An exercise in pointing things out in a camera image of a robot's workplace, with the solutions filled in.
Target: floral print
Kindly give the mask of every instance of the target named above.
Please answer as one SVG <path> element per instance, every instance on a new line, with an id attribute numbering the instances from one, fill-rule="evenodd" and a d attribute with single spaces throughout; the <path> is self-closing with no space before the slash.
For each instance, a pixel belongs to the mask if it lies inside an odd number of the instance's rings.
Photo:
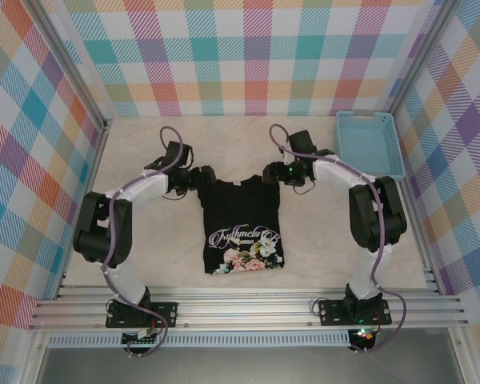
<path id="1" fill-rule="evenodd" d="M 238 247 L 229 248 L 224 252 L 224 263 L 219 265 L 215 274 L 228 274 L 231 271 L 248 272 L 254 270 L 267 270 L 282 268 L 283 259 L 276 253 L 276 243 L 273 231 L 263 231 L 258 242 L 250 246 L 249 252 L 241 251 Z"/>

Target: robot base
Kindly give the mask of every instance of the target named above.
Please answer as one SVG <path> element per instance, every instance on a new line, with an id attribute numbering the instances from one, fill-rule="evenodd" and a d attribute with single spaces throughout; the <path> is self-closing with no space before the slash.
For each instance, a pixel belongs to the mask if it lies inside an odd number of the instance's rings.
<path id="1" fill-rule="evenodd" d="M 169 328 L 176 327 L 176 318 L 178 316 L 178 304 L 176 302 L 151 302 L 150 292 L 146 289 L 138 305 L 162 316 L 167 321 Z M 106 328 L 162 327 L 162 322 L 159 319 L 153 318 L 151 315 L 115 299 L 107 304 L 106 311 Z"/>
<path id="2" fill-rule="evenodd" d="M 386 300 L 378 301 L 379 305 L 370 316 L 354 321 L 349 315 L 343 300 L 320 300 L 318 313 L 322 326 L 388 326 L 392 323 L 391 312 Z"/>

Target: wire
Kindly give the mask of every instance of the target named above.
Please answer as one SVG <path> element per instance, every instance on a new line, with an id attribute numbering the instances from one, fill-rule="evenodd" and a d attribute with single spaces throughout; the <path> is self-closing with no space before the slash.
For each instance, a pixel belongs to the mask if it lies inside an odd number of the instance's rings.
<path id="1" fill-rule="evenodd" d="M 304 194 L 307 194 L 310 190 L 312 190 L 313 188 L 315 188 L 315 186 L 317 185 L 317 183 L 314 182 L 314 180 L 311 180 L 311 182 L 313 183 L 313 186 L 312 186 L 311 188 L 309 188 L 307 191 L 302 192 L 302 193 L 299 193 L 299 192 L 297 192 L 297 190 L 295 189 L 295 186 L 294 186 L 294 192 L 295 192 L 296 194 L 298 194 L 299 196 L 302 196 L 302 195 L 304 195 Z"/>
<path id="2" fill-rule="evenodd" d="M 319 316 L 320 317 L 320 314 L 318 312 L 315 312 L 314 311 L 314 306 L 317 305 L 317 302 L 319 302 L 320 300 L 329 300 L 328 298 L 317 298 L 313 304 L 311 305 L 311 313 L 314 314 L 315 316 Z"/>
<path id="3" fill-rule="evenodd" d="M 153 322 L 151 323 L 151 325 L 153 327 L 153 333 L 151 335 L 159 336 L 163 328 L 160 328 L 160 332 L 157 332 L 157 322 L 155 318 L 153 318 Z"/>
<path id="4" fill-rule="evenodd" d="M 180 198 L 166 198 L 165 196 L 162 196 L 165 200 L 171 200 L 172 202 L 176 202 L 178 200 L 181 200 L 182 198 L 184 198 L 186 196 L 186 192 L 183 194 L 183 196 L 181 196 Z"/>
<path id="5" fill-rule="evenodd" d="M 380 334 L 381 333 L 381 325 L 382 325 L 381 315 L 378 314 L 377 311 L 375 311 L 375 316 L 377 316 L 377 320 L 378 320 L 377 333 Z"/>
<path id="6" fill-rule="evenodd" d="M 194 164 L 194 150 L 192 149 L 192 147 L 190 148 L 190 164 L 188 166 L 186 166 L 185 168 L 183 168 L 184 170 L 189 170 L 190 168 L 192 168 L 192 165 Z"/>
<path id="7" fill-rule="evenodd" d="M 106 310 L 106 312 L 107 312 L 108 314 L 110 313 L 110 312 L 109 312 L 109 307 L 110 307 L 110 304 L 111 304 L 111 303 L 112 303 L 112 299 L 109 300 L 108 302 L 106 302 L 106 304 L 105 304 L 105 310 Z"/>
<path id="8" fill-rule="evenodd" d="M 114 256 L 114 251 L 115 251 L 115 245 L 116 245 L 116 227 L 115 227 L 115 215 L 114 215 L 114 204 L 115 204 L 115 201 L 116 199 L 118 198 L 118 196 L 124 192 L 125 190 L 128 190 L 130 187 L 132 187 L 134 184 L 136 184 L 137 182 L 140 182 L 141 180 L 144 180 L 145 178 L 152 178 L 153 176 L 156 176 L 157 174 L 161 174 L 163 172 L 165 172 L 166 170 L 169 170 L 170 168 L 172 168 L 173 166 L 175 166 L 176 164 L 178 164 L 179 162 L 179 159 L 181 158 L 182 156 L 182 153 L 183 153 L 183 139 L 182 139 L 182 136 L 179 134 L 179 132 L 177 132 L 172 126 L 164 126 L 160 129 L 160 140 L 162 141 L 162 145 L 165 146 L 165 142 L 163 141 L 163 134 L 162 132 L 164 130 L 171 130 L 173 131 L 176 136 L 178 137 L 178 141 L 179 141 L 179 149 L 178 149 L 178 154 L 176 155 L 176 158 L 167 166 L 164 166 L 163 168 L 161 168 L 160 170 L 156 170 L 154 171 L 153 173 L 151 174 L 143 174 L 141 176 L 138 176 L 136 178 L 134 178 L 133 180 L 129 181 L 127 184 L 125 184 L 122 188 L 119 188 L 113 195 L 112 195 L 112 198 L 110 198 L 110 203 L 109 203 L 109 225 L 110 225 L 110 248 L 109 248 L 109 253 L 108 255 L 106 256 L 106 259 L 105 261 L 103 262 L 102 266 L 101 266 L 101 270 L 103 272 L 103 276 L 105 277 L 105 280 L 106 280 L 106 283 L 108 284 L 108 286 L 110 287 L 110 289 L 112 290 L 112 292 L 114 292 L 114 295 L 119 298 L 121 301 L 123 301 L 125 304 L 128 304 L 129 306 L 135 308 L 136 310 L 140 310 L 141 312 L 144 312 L 145 314 L 149 314 L 151 316 L 153 316 L 154 318 L 157 318 L 158 320 L 160 320 L 162 322 L 162 328 L 164 329 L 164 333 L 163 333 L 163 336 L 162 338 L 160 339 L 160 341 L 152 346 L 151 348 L 148 349 L 147 352 L 145 352 L 144 354 L 134 354 L 131 350 L 130 350 L 130 345 L 132 342 L 129 342 L 126 344 L 126 350 L 128 351 L 128 353 L 130 354 L 129 357 L 136 357 L 136 358 L 143 358 L 145 356 L 148 356 L 150 354 L 152 354 L 153 352 L 155 352 L 158 348 L 160 348 L 160 346 L 164 343 L 164 341 L 166 340 L 167 338 L 167 333 L 169 331 L 169 325 L 167 324 L 167 320 L 164 319 L 163 316 L 161 316 L 160 314 L 157 314 L 156 312 L 153 312 L 152 310 L 148 310 L 146 308 L 143 308 L 133 302 L 131 302 L 130 300 L 128 300 L 127 298 L 125 298 L 119 291 L 118 289 L 114 286 L 114 283 L 112 282 L 112 280 L 110 279 L 108 273 L 108 269 L 109 269 L 109 264 L 110 264 L 110 260 L 112 259 L 112 257 Z"/>
<path id="9" fill-rule="evenodd" d="M 382 209 L 381 199 L 378 196 L 377 188 L 375 188 L 375 186 L 371 182 L 371 180 L 369 180 L 368 177 L 365 176 L 362 172 L 359 172 L 358 170 L 356 170 L 352 166 L 349 166 L 349 165 L 345 164 L 344 162 L 342 162 L 339 159 L 333 160 L 331 158 L 328 158 L 328 157 L 325 157 L 325 156 L 318 156 L 316 154 L 300 154 L 298 152 L 293 152 L 292 150 L 289 150 L 289 149 L 285 148 L 284 146 L 279 144 L 279 142 L 274 137 L 274 134 L 273 134 L 272 131 L 274 130 L 275 127 L 281 129 L 284 132 L 284 134 L 286 135 L 286 140 L 288 140 L 288 138 L 290 136 L 288 135 L 288 131 L 286 130 L 286 128 L 284 126 L 282 126 L 280 124 L 272 124 L 270 126 L 270 128 L 269 128 L 270 140 L 272 140 L 272 142 L 276 145 L 277 148 L 279 148 L 279 150 L 281 150 L 283 152 L 287 152 L 288 154 L 292 154 L 293 156 L 295 156 L 297 158 L 314 158 L 314 159 L 323 160 L 325 162 L 330 162 L 332 164 L 340 166 L 341 168 L 348 171 L 353 176 L 356 176 L 356 177 L 360 178 L 361 180 L 363 180 L 372 191 L 372 195 L 375 198 L 375 204 L 377 205 L 377 210 L 378 210 L 378 224 L 379 224 L 380 236 L 379 236 L 378 254 L 377 254 L 377 258 L 375 259 L 374 266 L 373 266 L 373 268 L 370 272 L 370 277 L 371 277 L 372 282 L 375 284 L 375 286 L 381 292 L 383 292 L 384 294 L 388 294 L 390 296 L 395 296 L 395 297 L 400 299 L 400 301 L 402 302 L 403 311 L 402 311 L 402 318 L 400 319 L 400 323 L 397 325 L 395 330 L 393 332 L 391 332 L 391 334 L 388 336 L 388 338 L 386 340 L 384 340 L 381 344 L 379 344 L 378 346 L 375 346 L 371 350 L 362 350 L 361 348 L 358 348 L 356 346 L 352 346 L 352 347 L 355 348 L 356 350 L 360 350 L 361 352 L 365 352 L 367 354 L 368 353 L 373 353 L 377 350 L 380 350 L 381 348 L 386 346 L 388 343 L 390 343 L 391 340 L 393 340 L 393 338 L 398 334 L 398 332 L 400 332 L 400 329 L 402 328 L 403 323 L 406 320 L 406 316 L 407 316 L 407 303 L 406 303 L 406 300 L 404 299 L 404 297 L 401 296 L 399 293 L 393 292 L 391 290 L 387 290 L 386 288 L 381 287 L 380 284 L 378 283 L 377 278 L 375 277 L 375 272 L 377 272 L 377 268 L 378 268 L 379 264 L 381 263 L 382 255 L 384 253 L 384 246 L 386 245 L 386 228 L 385 228 L 385 223 L 384 223 L 384 213 L 383 213 L 383 209 Z"/>

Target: aluminum frame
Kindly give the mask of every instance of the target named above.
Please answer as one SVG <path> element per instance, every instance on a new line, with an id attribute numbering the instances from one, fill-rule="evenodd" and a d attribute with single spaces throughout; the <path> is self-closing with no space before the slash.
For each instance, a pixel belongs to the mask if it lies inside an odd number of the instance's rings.
<path id="1" fill-rule="evenodd" d="M 109 138 L 109 129 L 111 124 L 112 124 L 112 120 L 108 120 L 104 129 L 100 131 L 98 134 L 98 145 L 96 146 L 96 155 L 94 156 L 93 164 L 90 167 L 89 177 L 87 179 L 87 183 L 84 189 L 84 194 L 87 194 L 88 192 L 90 192 L 94 184 L 94 180 L 96 179 L 96 174 L 98 174 L 98 168 L 102 161 L 103 151 L 105 150 L 106 141 Z M 71 233 L 71 238 L 73 238 L 75 231 L 76 231 L 76 226 L 75 228 L 73 228 L 73 231 Z M 50 292 L 50 296 L 52 298 L 57 298 L 58 290 L 60 290 L 60 287 L 62 286 L 62 282 L 64 281 L 64 278 L 66 278 L 66 272 L 71 263 L 71 253 L 72 253 L 72 248 L 70 246 L 70 248 L 67 249 L 64 253 L 62 268 L 58 272 L 59 273 L 58 284 L 54 287 L 52 292 Z"/>
<path id="2" fill-rule="evenodd" d="M 16 384 L 36 383 L 49 341 L 50 334 L 34 334 L 30 343 L 26 364 L 22 368 L 21 373 L 16 377 Z"/>
<path id="3" fill-rule="evenodd" d="M 399 290 L 408 305 L 405 328 L 464 327 L 468 319 L 460 298 L 440 295 L 430 269 L 424 290 Z M 310 305 L 317 298 L 341 299 L 341 289 L 219 289 L 150 287 L 153 301 L 178 302 L 178 324 L 170 332 L 323 330 Z M 106 304 L 112 298 L 106 286 L 63 286 L 57 300 L 41 301 L 30 330 L 34 332 L 117 331 L 105 328 Z M 402 304 L 385 296 L 395 328 Z M 327 329 L 352 329 L 333 326 Z"/>
<path id="4" fill-rule="evenodd" d="M 104 130 L 107 121 L 106 117 L 100 111 L 98 104 L 94 100 L 92 93 L 87 87 L 86 82 L 80 75 L 76 64 L 71 58 L 71 55 L 66 48 L 66 44 L 64 44 L 64 41 L 58 35 L 58 32 L 50 20 L 50 16 L 46 12 L 44 6 L 39 2 L 39 0 L 22 0 L 22 4 L 32 17 L 32 20 L 35 22 L 36 27 L 41 32 L 41 35 L 44 37 L 46 44 L 50 48 L 50 51 L 57 59 L 62 72 L 66 74 L 68 80 L 75 89 L 76 94 L 82 100 L 89 116 L 94 120 L 96 125 L 100 126 L 102 130 Z"/>
<path id="5" fill-rule="evenodd" d="M 122 332 L 52 333 L 48 348 L 125 348 Z M 167 335 L 166 348 L 274 348 L 281 346 L 350 346 L 347 330 L 221 332 L 190 331 Z"/>
<path id="6" fill-rule="evenodd" d="M 390 105 L 389 113 L 396 116 L 404 103 L 410 96 L 419 75 L 428 64 L 430 58 L 434 54 L 436 47 L 441 40 L 441 37 L 446 32 L 446 28 L 450 24 L 450 20 L 455 16 L 458 8 L 462 4 L 462 0 L 443 0 L 441 9 L 433 21 L 433 24 L 426 34 L 422 46 L 419 49 L 418 54 L 414 58 L 414 61 L 404 77 L 400 88 L 394 96 L 393 102 Z"/>

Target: gray floor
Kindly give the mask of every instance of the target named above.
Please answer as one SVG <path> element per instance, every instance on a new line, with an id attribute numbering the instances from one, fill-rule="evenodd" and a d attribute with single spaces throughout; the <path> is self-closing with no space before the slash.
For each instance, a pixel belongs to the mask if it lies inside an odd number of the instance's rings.
<path id="1" fill-rule="evenodd" d="M 142 360 L 120 349 L 53 349 L 46 352 L 38 383 L 463 382 L 447 330 L 403 330 L 373 358 L 339 347 L 165 348 Z"/>

